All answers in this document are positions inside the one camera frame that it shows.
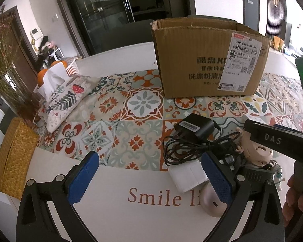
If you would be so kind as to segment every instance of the blue gripper pad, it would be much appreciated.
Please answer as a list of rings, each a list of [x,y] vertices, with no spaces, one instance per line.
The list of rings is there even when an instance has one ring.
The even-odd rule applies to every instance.
[[[201,165],[220,201],[229,206],[232,203],[232,187],[229,182],[207,153],[202,155]]]
[[[87,161],[84,161],[83,165],[82,162],[79,164],[82,168],[68,186],[67,199],[70,205],[81,201],[99,167],[99,155],[96,152],[91,151],[91,153],[91,157]]]

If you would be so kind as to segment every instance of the woven basket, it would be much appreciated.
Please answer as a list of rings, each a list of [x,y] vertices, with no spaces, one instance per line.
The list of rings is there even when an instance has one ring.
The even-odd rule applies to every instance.
[[[19,117],[13,118],[0,148],[0,191],[21,199],[39,135]]]

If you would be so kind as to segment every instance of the sliding glass door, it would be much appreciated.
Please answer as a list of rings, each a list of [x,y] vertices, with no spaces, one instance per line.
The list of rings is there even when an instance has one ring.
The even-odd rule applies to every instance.
[[[102,52],[103,36],[134,22],[129,0],[69,0],[90,54]]]

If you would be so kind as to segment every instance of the orange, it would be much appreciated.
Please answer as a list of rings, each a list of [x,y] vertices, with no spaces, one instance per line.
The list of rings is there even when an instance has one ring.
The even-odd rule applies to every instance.
[[[41,87],[44,84],[44,75],[46,74],[46,72],[48,71],[48,69],[44,69],[41,70],[38,75],[37,75],[37,83],[38,86]]]
[[[62,64],[64,65],[65,68],[68,67],[68,64],[67,64],[66,61],[55,61],[55,62],[52,62],[52,64],[51,64],[50,67],[52,67],[52,66],[54,66],[54,65],[56,65],[56,64],[58,64],[58,63],[62,63]]]

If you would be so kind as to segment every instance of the shipping label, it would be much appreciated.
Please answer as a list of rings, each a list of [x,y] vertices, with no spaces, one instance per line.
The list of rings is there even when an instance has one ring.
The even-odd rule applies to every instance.
[[[232,33],[218,90],[244,92],[256,66],[262,43],[245,35]]]

